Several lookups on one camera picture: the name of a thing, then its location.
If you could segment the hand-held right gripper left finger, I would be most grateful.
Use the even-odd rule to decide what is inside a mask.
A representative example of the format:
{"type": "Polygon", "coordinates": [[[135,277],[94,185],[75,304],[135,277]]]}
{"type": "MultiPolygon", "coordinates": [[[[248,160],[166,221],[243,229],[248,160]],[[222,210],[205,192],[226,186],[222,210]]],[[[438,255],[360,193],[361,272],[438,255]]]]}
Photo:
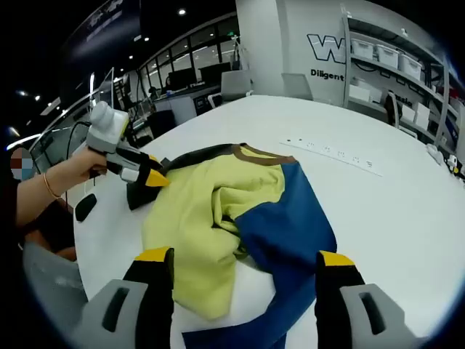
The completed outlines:
{"type": "Polygon", "coordinates": [[[174,312],[174,250],[149,249],[122,279],[108,282],[84,306],[79,348],[169,348],[174,312]]]}

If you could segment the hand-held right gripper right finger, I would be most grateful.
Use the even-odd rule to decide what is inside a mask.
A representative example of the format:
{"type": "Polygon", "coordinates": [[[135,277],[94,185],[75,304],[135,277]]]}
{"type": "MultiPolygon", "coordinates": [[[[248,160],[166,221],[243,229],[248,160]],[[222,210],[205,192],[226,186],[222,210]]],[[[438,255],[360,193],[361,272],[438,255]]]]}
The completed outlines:
{"type": "Polygon", "coordinates": [[[348,257],[318,252],[315,288],[319,348],[410,347],[402,308],[348,257]]]}

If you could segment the person's left hand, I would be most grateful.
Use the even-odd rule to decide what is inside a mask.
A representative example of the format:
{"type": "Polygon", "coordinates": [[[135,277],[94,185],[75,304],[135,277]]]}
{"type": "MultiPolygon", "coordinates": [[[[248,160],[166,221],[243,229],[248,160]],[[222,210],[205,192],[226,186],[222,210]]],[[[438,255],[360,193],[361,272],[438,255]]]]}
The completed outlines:
{"type": "Polygon", "coordinates": [[[64,193],[75,185],[87,181],[92,170],[106,173],[107,160],[103,155],[84,148],[50,171],[49,183],[56,190],[56,194],[64,193]]]}

